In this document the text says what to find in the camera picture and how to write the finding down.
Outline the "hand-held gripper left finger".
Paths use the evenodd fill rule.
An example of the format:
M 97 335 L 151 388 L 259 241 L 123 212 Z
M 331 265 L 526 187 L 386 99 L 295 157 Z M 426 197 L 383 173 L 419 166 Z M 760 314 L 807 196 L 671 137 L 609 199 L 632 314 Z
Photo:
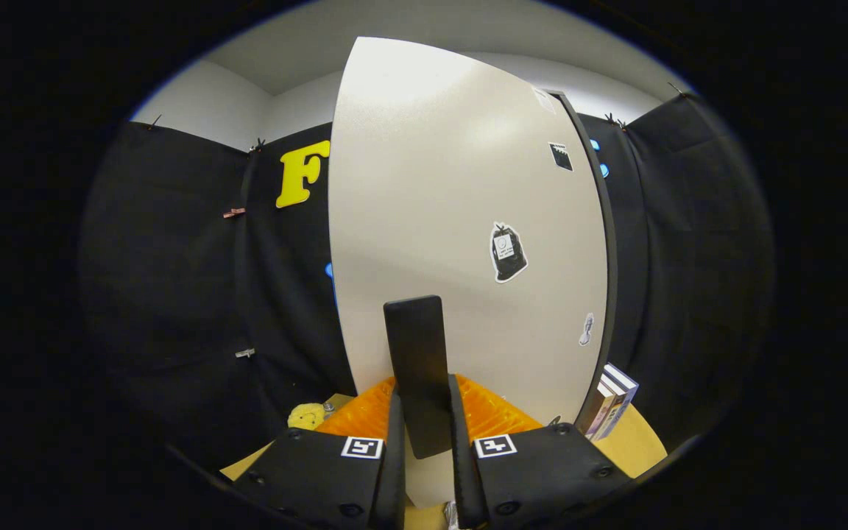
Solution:
M 319 426 L 290 426 L 233 479 L 292 529 L 404 527 L 403 404 L 387 377 Z

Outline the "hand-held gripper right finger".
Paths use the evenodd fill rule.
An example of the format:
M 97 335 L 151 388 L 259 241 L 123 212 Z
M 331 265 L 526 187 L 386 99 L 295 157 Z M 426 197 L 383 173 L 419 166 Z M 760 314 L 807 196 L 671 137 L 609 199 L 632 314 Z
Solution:
M 576 529 L 632 489 L 632 477 L 572 423 L 516 423 L 511 405 L 448 376 L 462 529 Z

